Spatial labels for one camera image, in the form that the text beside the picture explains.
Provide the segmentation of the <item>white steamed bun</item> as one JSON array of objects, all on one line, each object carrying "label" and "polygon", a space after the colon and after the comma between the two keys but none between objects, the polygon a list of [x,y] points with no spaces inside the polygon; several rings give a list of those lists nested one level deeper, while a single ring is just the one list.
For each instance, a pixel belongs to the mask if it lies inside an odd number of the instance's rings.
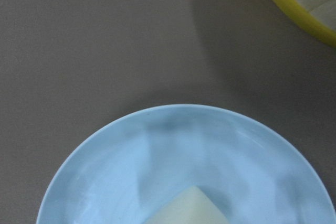
[{"label": "white steamed bun", "polygon": [[229,223],[206,193],[190,186],[160,206],[144,223]]}]

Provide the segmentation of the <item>light blue plate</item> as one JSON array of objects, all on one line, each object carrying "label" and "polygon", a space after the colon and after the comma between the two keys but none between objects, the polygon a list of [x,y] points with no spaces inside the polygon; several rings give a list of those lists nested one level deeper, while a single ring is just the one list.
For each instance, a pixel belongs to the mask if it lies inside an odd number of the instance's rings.
[{"label": "light blue plate", "polygon": [[87,138],[53,177],[37,223],[144,223],[191,186],[230,223],[335,223],[324,184],[288,141],[194,104],[134,112]]}]

